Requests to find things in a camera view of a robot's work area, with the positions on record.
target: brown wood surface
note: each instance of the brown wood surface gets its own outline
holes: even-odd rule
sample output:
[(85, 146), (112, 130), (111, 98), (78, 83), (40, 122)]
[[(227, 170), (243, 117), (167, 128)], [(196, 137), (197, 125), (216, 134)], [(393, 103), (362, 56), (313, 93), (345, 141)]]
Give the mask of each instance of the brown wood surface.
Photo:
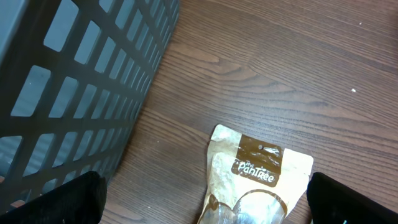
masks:
[(217, 124), (398, 212), (398, 2), (182, 1), (102, 222), (196, 223)]

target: wood grain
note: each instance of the wood grain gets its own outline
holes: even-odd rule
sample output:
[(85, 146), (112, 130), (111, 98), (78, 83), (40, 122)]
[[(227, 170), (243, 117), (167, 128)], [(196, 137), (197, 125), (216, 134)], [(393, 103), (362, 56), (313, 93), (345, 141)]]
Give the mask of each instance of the wood grain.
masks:
[[(220, 123), (398, 212), (397, 13), (388, 0), (182, 1), (102, 223), (196, 223)], [(303, 195), (284, 223), (309, 220)]]

